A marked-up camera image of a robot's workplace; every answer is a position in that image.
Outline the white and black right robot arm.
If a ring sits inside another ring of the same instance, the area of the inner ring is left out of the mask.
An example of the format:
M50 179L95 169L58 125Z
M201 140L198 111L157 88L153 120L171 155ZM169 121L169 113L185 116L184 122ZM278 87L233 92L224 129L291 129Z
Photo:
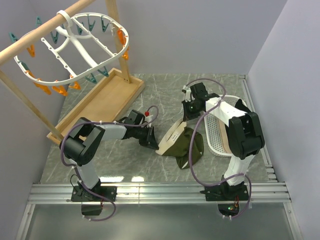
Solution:
M184 121L212 115L224 124L231 158L218 189L224 199L231 200L244 186L251 161L265 146L259 116L241 99L232 106L224 100L225 94L208 93L202 82L188 83L182 92L185 94L182 101Z

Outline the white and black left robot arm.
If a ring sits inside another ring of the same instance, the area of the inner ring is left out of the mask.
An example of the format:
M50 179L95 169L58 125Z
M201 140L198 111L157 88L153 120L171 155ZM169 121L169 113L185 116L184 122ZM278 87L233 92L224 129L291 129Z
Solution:
M134 138L140 146L158 150L152 126L156 119L157 116L150 115L149 111L141 113L137 110L131 110L128 116L112 122L79 118L59 144L61 161L65 166L74 168L78 177L75 194L86 201L96 201L107 195L91 163L101 141Z

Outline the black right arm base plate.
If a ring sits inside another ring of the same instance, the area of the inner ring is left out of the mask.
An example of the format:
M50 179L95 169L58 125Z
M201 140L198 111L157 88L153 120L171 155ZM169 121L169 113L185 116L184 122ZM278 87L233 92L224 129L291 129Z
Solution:
M207 202L225 202L234 200L247 201L250 191L243 182L233 186L224 182L220 185L205 186L200 193L205 195Z

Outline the olive green underwear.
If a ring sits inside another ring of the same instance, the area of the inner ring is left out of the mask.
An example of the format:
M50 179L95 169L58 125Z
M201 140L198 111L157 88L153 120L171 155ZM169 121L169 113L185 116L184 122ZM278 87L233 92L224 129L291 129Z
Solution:
M182 170L188 169L190 143L194 130L187 127L187 122L178 119L164 134L159 149L155 152L160 156L174 157L178 167ZM204 154L204 140L199 132L195 132L193 139L191 163L196 164Z

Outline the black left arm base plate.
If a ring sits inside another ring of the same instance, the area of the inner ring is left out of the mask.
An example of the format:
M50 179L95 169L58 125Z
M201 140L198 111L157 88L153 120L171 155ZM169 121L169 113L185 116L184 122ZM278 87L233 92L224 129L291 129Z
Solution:
M92 193L83 188L83 186L74 186L71 194L72 202L99 202L105 201L105 198L115 201L117 196L116 186L101 186L97 193Z

